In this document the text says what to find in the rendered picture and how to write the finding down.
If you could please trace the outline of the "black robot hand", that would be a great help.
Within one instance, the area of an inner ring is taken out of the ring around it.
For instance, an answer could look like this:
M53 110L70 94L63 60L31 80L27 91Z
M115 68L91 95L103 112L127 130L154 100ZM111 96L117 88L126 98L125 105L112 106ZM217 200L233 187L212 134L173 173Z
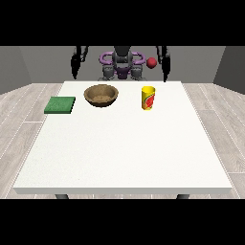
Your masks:
M77 78L80 64L85 61L88 54L88 46L77 46L71 57L71 69L73 78Z
M167 46L157 46L156 49L158 62L162 66L164 81L167 81L167 77L170 72L170 52Z

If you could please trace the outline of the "small red ball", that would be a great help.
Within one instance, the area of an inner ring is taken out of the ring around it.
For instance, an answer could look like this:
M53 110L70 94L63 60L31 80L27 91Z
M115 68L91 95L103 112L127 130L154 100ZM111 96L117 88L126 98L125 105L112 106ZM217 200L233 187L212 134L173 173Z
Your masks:
M157 60L154 57L150 57L147 61L146 61L146 66L149 69L153 69L155 68L157 65Z

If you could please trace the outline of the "yellow cup with melon print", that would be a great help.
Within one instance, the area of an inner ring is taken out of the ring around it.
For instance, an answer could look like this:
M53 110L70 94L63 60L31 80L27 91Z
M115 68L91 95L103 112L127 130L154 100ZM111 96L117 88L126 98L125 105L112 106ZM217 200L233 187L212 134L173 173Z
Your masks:
M144 86L142 88L142 108L150 110L155 98L155 88L153 86Z

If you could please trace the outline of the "brown wooden bowl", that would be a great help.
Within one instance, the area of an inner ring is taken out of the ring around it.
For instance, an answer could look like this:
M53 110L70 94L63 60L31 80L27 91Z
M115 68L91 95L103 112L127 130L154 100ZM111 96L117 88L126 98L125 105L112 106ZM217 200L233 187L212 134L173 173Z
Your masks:
M119 91L112 85L97 84L88 87L83 96L95 107L107 107L111 105L118 97Z

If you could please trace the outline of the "green square pad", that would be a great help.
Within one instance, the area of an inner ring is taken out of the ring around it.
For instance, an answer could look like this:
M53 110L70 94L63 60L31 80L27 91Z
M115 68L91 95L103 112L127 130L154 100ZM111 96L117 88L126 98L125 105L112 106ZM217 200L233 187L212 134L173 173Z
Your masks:
M45 109L45 114L70 114L72 112L75 97L50 97Z

